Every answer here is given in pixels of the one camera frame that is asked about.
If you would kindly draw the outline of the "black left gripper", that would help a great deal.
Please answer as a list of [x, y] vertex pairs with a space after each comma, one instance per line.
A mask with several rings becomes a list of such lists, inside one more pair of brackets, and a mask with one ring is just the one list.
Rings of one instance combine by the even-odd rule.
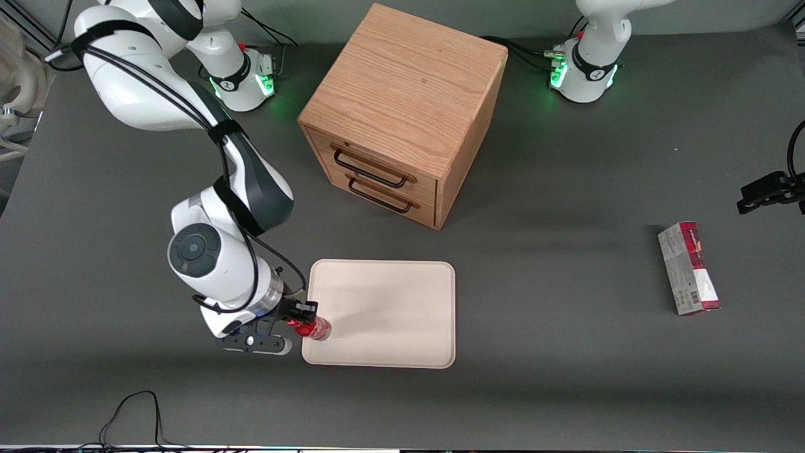
[[799, 175], [791, 177], [782, 171], [771, 172], [743, 186], [741, 195], [736, 204], [739, 215], [750, 214], [771, 204], [792, 203], [796, 203], [800, 213], [805, 215], [804, 186]]

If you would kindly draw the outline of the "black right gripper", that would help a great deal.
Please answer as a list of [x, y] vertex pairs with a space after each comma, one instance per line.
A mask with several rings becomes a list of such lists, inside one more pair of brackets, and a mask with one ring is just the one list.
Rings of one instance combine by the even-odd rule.
[[253, 330], [258, 337], [270, 335], [276, 322], [284, 322], [288, 318], [296, 319], [301, 326], [316, 326], [318, 302], [301, 302], [294, 296], [283, 296], [278, 304], [264, 315], [256, 316]]

